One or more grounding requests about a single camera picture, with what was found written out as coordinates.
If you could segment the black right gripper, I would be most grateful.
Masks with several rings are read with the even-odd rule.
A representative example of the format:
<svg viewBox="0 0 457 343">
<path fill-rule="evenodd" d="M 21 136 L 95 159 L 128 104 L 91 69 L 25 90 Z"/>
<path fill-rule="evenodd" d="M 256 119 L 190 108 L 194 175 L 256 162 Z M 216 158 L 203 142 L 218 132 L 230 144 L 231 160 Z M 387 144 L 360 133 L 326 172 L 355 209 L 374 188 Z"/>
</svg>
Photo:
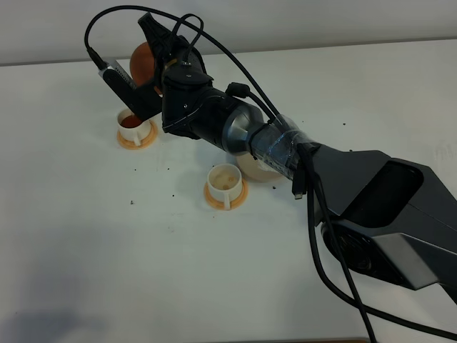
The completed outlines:
<svg viewBox="0 0 457 343">
<path fill-rule="evenodd" d="M 166 133 L 222 143 L 230 127 L 248 124 L 249 105 L 213 86 L 199 51 L 157 22 L 151 13 L 138 24 L 153 54 L 156 86 L 162 93 L 162 128 Z"/>
</svg>

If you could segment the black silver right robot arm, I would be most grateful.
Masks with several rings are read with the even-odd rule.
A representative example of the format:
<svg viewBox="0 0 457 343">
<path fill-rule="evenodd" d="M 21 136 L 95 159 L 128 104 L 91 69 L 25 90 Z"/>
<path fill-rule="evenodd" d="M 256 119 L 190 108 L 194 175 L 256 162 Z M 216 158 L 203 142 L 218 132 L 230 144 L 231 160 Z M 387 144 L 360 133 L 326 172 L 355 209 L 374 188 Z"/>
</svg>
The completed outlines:
<svg viewBox="0 0 457 343">
<path fill-rule="evenodd" d="M 349 269 L 417 290 L 440 284 L 456 296 L 456 199 L 427 166 L 381 151 L 339 151 L 309 139 L 247 85 L 213 87 L 185 38 L 146 14 L 139 19 L 154 56 L 155 96 L 166 133 L 203 139 L 233 155 L 250 154 L 323 204 L 327 249 Z"/>
</svg>

